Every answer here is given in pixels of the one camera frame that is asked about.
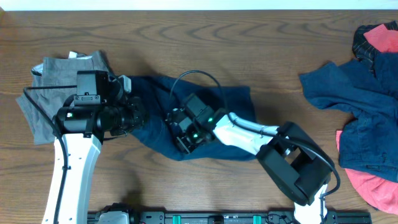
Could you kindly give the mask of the grey folded shorts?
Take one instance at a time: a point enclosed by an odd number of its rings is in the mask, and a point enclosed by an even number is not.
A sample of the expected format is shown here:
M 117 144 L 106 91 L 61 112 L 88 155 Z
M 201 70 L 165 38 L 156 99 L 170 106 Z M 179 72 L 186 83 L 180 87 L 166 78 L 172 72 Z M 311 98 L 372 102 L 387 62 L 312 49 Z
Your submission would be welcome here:
M 76 85 L 76 75 L 83 70 L 109 71 L 108 63 L 100 51 L 90 55 L 70 52 L 68 59 L 45 57 L 43 63 L 32 68 L 32 86 L 67 86 Z M 65 100 L 75 94 L 74 88 L 32 90 L 30 97 L 52 118 Z M 48 144 L 55 140 L 53 130 L 42 115 L 32 106 L 28 99 L 21 95 L 16 99 L 34 137 L 34 144 Z

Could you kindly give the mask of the navy blue shorts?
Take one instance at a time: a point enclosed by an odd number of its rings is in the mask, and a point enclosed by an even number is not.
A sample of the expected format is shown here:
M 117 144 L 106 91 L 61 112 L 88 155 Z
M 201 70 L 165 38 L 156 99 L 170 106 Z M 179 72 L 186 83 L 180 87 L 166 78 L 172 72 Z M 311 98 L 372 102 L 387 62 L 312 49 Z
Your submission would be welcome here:
M 131 80 L 133 92 L 142 99 L 149 114 L 145 125 L 131 132 L 143 145 L 175 161 L 202 158 L 232 161 L 255 159 L 254 155 L 238 147 L 226 146 L 219 141 L 204 144 L 189 154 L 182 152 L 175 145 L 176 133 L 165 122 L 167 113 L 180 106 L 181 102 L 192 93 L 214 110 L 223 108 L 223 97 L 217 87 L 204 87 L 180 80 L 172 89 L 175 79 L 166 76 L 131 77 Z

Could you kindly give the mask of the dark plaid garment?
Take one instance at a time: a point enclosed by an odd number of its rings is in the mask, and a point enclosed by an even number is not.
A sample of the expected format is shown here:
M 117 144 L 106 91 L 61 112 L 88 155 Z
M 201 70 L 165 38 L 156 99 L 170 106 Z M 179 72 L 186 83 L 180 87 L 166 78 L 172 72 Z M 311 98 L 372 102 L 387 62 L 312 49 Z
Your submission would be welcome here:
M 352 51 L 374 73 L 377 54 L 397 53 L 397 22 L 360 26 L 354 33 Z

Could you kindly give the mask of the navy garment in pile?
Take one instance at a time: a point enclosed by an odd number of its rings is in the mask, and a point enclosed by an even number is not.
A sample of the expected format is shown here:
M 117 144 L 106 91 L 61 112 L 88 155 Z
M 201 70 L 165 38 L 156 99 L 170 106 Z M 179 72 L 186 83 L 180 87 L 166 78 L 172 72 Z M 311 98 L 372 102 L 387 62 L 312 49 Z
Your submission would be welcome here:
M 397 54 L 376 55 L 372 72 L 357 60 L 330 62 L 299 79 L 314 107 L 354 116 L 340 137 L 340 166 L 397 182 Z

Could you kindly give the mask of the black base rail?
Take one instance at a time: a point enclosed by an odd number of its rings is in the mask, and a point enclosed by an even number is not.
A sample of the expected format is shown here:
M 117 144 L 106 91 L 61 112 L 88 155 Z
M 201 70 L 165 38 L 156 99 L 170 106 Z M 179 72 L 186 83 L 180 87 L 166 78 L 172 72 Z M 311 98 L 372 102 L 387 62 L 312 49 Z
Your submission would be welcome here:
M 133 210 L 126 204 L 114 203 L 99 212 L 90 212 L 88 224 L 299 224 L 293 211 L 269 212 L 167 212 L 165 210 Z

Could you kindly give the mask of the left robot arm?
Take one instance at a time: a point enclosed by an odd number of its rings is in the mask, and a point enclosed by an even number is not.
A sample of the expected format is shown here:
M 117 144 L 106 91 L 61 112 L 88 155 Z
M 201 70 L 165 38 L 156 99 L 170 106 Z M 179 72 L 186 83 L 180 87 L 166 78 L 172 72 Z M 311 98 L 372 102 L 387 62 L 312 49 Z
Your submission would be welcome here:
M 55 116 L 61 136 L 54 142 L 55 164 L 43 223 L 86 223 L 92 176 L 104 134 L 122 136 L 139 128 L 146 110 L 137 96 L 104 100 L 77 95 Z

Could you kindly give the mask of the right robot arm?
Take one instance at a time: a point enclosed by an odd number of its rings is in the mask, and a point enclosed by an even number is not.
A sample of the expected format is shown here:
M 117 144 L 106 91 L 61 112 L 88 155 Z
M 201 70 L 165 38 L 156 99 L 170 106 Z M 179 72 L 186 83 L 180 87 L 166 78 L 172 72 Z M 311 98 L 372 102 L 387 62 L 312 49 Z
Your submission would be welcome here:
M 334 163 L 320 147 L 292 122 L 265 126 L 240 118 L 224 109 L 175 108 L 166 122 L 181 135 L 177 146 L 191 153 L 210 141 L 219 141 L 254 155 L 276 186 L 294 202 L 297 223 L 325 223 L 325 197 L 331 176 L 337 176 Z

